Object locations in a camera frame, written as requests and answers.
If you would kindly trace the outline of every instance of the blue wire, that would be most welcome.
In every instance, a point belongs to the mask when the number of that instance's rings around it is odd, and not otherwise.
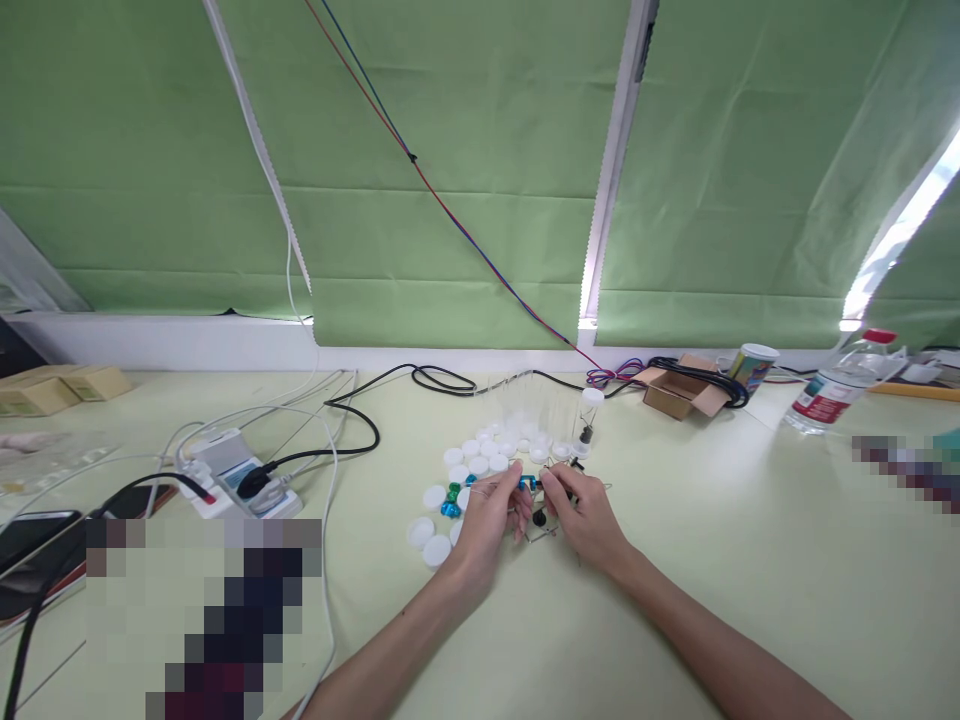
[[[333,14],[333,10],[330,9],[330,6],[327,5],[327,0],[320,0],[323,3],[323,6],[327,9],[327,14],[330,15],[330,19],[333,20],[333,24],[337,26],[337,32],[340,33],[340,37],[343,38],[343,41],[347,44],[347,50],[350,51],[350,54],[353,56],[354,62],[357,63],[357,67],[360,68],[360,72],[363,73],[364,79],[367,81],[367,85],[370,86],[370,89],[373,91],[373,96],[377,99],[377,105],[380,106],[380,109],[383,110],[383,114],[387,118],[387,122],[390,123],[390,127],[393,128],[393,131],[397,134],[397,139],[400,140],[400,144],[403,145],[403,149],[410,153],[410,149],[407,147],[407,144],[403,141],[403,137],[400,135],[400,131],[397,130],[397,126],[393,124],[393,120],[390,119],[390,113],[387,112],[387,109],[383,106],[383,101],[380,99],[380,96],[377,94],[377,89],[373,86],[373,82],[370,80],[370,76],[367,75],[367,71],[363,69],[363,63],[360,62],[360,58],[357,57],[357,54],[353,51],[353,45],[350,44],[350,41],[347,40],[346,34],[343,32],[343,28],[340,27],[340,23],[337,21],[337,16]]]
[[[360,68],[360,72],[363,74],[364,79],[367,81],[367,85],[370,86],[370,90],[371,92],[373,92],[373,96],[377,99],[377,104],[380,106],[380,109],[383,111],[384,117],[387,118],[387,122],[390,123],[390,127],[392,127],[393,131],[397,134],[397,139],[400,140],[400,144],[403,145],[403,149],[406,150],[407,154],[409,155],[410,149],[407,147],[407,143],[404,142],[403,137],[400,135],[400,131],[397,130],[397,126],[393,124],[393,120],[390,118],[390,113],[388,113],[387,109],[383,106],[383,101],[380,99],[380,95],[377,93],[377,88],[374,86],[373,81],[370,79],[370,76],[367,75],[367,71],[363,69],[363,63],[360,62],[360,58],[358,58],[357,54],[353,51],[353,46],[350,44],[350,41],[347,39],[346,33],[343,32],[343,28],[340,27],[340,22],[337,20],[337,16],[333,14],[333,10],[331,10],[330,6],[327,4],[327,0],[320,0],[320,2],[322,2],[323,6],[327,9],[327,14],[330,15],[330,19],[333,20],[333,24],[337,26],[337,32],[340,33],[340,37],[343,38],[343,42],[346,44],[347,50],[350,51],[350,55],[353,56],[354,62],[356,62],[357,67]],[[533,310],[530,309],[530,306],[527,305],[523,301],[523,299],[517,294],[517,291],[514,290],[513,287],[511,287],[510,283],[507,282],[507,279],[500,274],[500,271],[497,270],[497,266],[494,265],[493,262],[490,260],[490,258],[487,257],[487,254],[483,252],[483,250],[480,249],[480,246],[477,245],[474,239],[470,237],[470,233],[467,232],[466,228],[464,228],[463,225],[460,224],[460,222],[450,213],[449,210],[444,209],[444,211],[447,213],[447,217],[449,217],[453,221],[453,224],[457,226],[457,229],[461,233],[463,233],[463,236],[470,241],[470,244],[473,245],[474,248],[476,248],[476,251],[480,253],[480,256],[484,260],[486,260],[487,264],[493,269],[493,272],[496,274],[496,276],[500,278],[500,282],[502,282],[504,286],[507,288],[507,290],[509,290],[510,293],[517,299],[517,302],[519,302],[520,305],[523,306],[523,309],[527,311],[530,317],[532,317],[534,320],[536,320],[539,323],[543,323],[543,321],[536,316]],[[553,328],[550,327],[549,325],[547,325],[547,327],[550,330],[553,330]],[[557,333],[557,337],[559,337],[561,340],[567,343],[567,345],[571,344],[570,341],[567,340],[560,333]]]

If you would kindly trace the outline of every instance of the desk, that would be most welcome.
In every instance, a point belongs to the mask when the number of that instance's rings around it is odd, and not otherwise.
[[[84,404],[52,418],[0,421],[0,432],[98,429],[123,442],[119,453],[158,452],[182,423],[263,402],[304,376],[133,378],[138,387],[109,403]],[[958,406],[868,395],[836,434],[809,438],[777,424],[798,390],[764,386],[745,410],[724,411],[710,423],[697,417],[677,422],[642,405],[639,394],[622,393],[601,410],[587,469],[613,484],[610,499],[624,532],[665,573],[853,717],[950,716],[958,706],[960,527],[955,517],[854,463],[850,436],[945,432],[957,425]],[[328,396],[303,407],[314,409]],[[445,478],[443,450],[472,435],[481,418],[477,401],[428,393],[408,378],[361,395],[356,405],[376,421],[383,441],[340,468],[328,531],[337,663],[429,578],[404,541],[406,528],[424,514],[423,490]],[[268,456],[303,421],[284,415],[248,429],[258,454]],[[350,419],[339,444],[356,446],[367,438],[368,430]],[[311,424],[284,452],[318,442],[325,436]],[[154,465],[107,466],[35,509],[91,509]],[[322,515],[329,481],[329,468],[297,480],[306,504],[301,517]],[[0,505],[5,517],[17,506],[9,499]],[[177,498],[162,517],[185,520],[191,513]],[[437,519],[441,528],[448,524]],[[503,554],[493,593],[441,648],[397,718],[719,717],[664,640],[602,579],[579,567],[562,539],[505,547]],[[205,562],[216,564],[215,558]],[[200,576],[168,589],[184,605],[204,597]],[[84,596],[90,593],[84,590],[41,619],[21,697],[83,639]],[[189,625],[192,616],[184,617]],[[285,663],[276,676],[282,690],[265,698],[268,720],[294,703],[326,659],[330,644],[321,618],[319,584],[308,584],[305,635],[285,639]],[[164,621],[176,629],[175,618]],[[165,657],[180,653],[182,659],[183,630],[171,631]],[[0,647],[3,692],[15,645]],[[301,660],[309,662],[306,668]],[[19,716],[74,715],[88,701],[84,688],[97,672],[84,648]],[[97,715],[142,717],[143,692],[162,690],[162,674],[140,677],[134,662],[112,672],[117,697]]]

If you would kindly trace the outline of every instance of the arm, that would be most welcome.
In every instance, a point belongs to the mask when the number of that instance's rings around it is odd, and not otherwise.
[[[597,478],[555,465],[541,480],[548,511],[559,517],[581,557],[606,573],[673,644],[732,720],[849,720],[790,668],[703,607],[632,547]],[[566,491],[578,499],[567,500]]]
[[[489,592],[504,531],[523,536],[533,505],[516,489],[521,465],[476,483],[450,557],[400,614],[324,680],[303,720],[389,717],[437,648]],[[283,716],[295,717],[297,706]]]

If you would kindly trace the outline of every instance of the pixelated blur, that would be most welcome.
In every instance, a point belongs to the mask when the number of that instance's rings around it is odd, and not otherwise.
[[[919,448],[909,447],[903,437],[857,436],[853,459],[873,463],[897,487],[914,491],[944,513],[960,514],[960,429],[926,438]]]
[[[93,699],[112,717],[143,717],[144,698],[149,720],[259,717],[264,693],[282,689],[288,636],[303,631],[321,530],[319,520],[91,521],[87,658],[103,666]]]

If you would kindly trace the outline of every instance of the red bottle cap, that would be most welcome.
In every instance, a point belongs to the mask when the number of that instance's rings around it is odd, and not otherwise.
[[[878,342],[881,345],[887,345],[897,339],[897,334],[889,330],[870,328],[863,334],[863,339],[870,340],[871,342]]]

